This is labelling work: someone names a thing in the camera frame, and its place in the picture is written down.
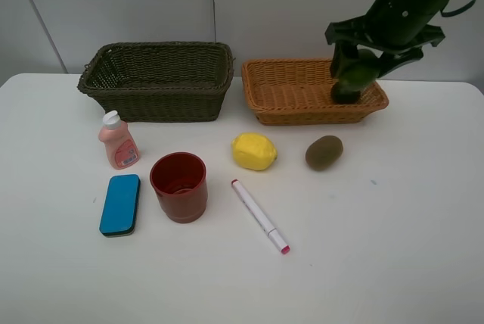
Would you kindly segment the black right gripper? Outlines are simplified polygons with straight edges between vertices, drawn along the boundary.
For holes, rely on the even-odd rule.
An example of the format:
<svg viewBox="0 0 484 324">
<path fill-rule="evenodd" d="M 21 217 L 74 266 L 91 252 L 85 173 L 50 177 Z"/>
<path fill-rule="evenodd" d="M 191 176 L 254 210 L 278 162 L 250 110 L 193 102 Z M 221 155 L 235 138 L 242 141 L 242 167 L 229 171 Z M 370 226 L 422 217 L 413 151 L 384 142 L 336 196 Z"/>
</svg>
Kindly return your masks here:
<svg viewBox="0 0 484 324">
<path fill-rule="evenodd" d="M 472 8 L 476 0 L 375 0 L 360 17 L 330 23 L 325 31 L 327 43 L 335 44 L 330 65 L 333 79 L 359 61 L 357 45 L 379 50 L 373 62 L 379 79 L 424 57 L 422 45 L 437 46 L 442 30 L 429 24 L 440 14 L 455 17 Z"/>
</svg>

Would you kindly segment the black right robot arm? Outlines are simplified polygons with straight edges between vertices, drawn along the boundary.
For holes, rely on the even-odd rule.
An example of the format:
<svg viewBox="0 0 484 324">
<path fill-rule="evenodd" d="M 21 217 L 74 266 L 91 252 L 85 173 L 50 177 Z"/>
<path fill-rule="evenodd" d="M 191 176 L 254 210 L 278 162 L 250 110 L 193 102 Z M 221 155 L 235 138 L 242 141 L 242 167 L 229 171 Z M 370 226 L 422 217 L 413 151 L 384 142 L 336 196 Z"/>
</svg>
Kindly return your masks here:
<svg viewBox="0 0 484 324">
<path fill-rule="evenodd" d="M 325 31 L 327 43 L 334 45 L 330 66 L 337 78 L 358 60 L 359 46 L 381 51 L 377 58 L 379 75 L 419 61 L 422 48 L 436 47 L 445 35 L 438 26 L 430 25 L 436 14 L 454 17 L 472 8 L 474 1 L 454 11 L 445 11 L 450 0 L 375 0 L 367 13 L 349 20 L 330 23 Z"/>
</svg>

